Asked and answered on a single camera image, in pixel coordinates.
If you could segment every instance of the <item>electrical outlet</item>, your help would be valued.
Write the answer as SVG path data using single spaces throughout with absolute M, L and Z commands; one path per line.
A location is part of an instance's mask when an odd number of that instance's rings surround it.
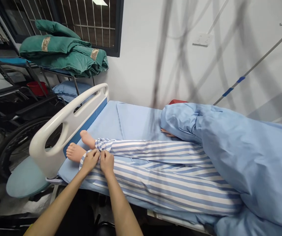
M 192 45 L 209 46 L 213 40 L 212 34 L 198 33 L 193 40 Z

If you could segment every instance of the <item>black tire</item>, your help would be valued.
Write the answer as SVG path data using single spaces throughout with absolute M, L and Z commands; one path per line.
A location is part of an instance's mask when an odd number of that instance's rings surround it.
M 0 182 L 6 183 L 11 175 L 10 157 L 19 145 L 29 141 L 51 117 L 41 117 L 22 124 L 0 144 Z

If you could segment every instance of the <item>window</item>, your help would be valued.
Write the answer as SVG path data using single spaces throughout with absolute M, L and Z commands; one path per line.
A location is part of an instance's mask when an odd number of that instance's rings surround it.
M 45 35 L 35 20 L 59 22 L 108 56 L 120 55 L 123 0 L 0 0 L 0 15 L 16 43 Z

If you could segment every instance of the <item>green folded blanket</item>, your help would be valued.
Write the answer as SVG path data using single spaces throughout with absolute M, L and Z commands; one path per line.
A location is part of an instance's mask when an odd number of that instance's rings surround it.
M 74 31 L 55 21 L 36 20 L 35 24 L 38 30 L 46 32 L 53 36 L 81 39 L 80 36 L 78 36 Z
M 41 67 L 67 70 L 77 78 L 95 76 L 108 69 L 104 50 L 93 49 L 91 43 L 73 37 L 31 36 L 23 41 L 19 53 Z

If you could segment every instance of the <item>blue striped fabric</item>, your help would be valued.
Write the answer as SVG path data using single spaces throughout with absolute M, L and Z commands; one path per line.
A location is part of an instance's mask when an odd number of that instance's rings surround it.
M 128 196 L 168 209 L 217 216 L 241 209 L 239 193 L 219 175 L 200 145 L 102 138 L 95 146 L 115 156 L 114 173 Z M 99 163 L 86 180 L 107 188 Z

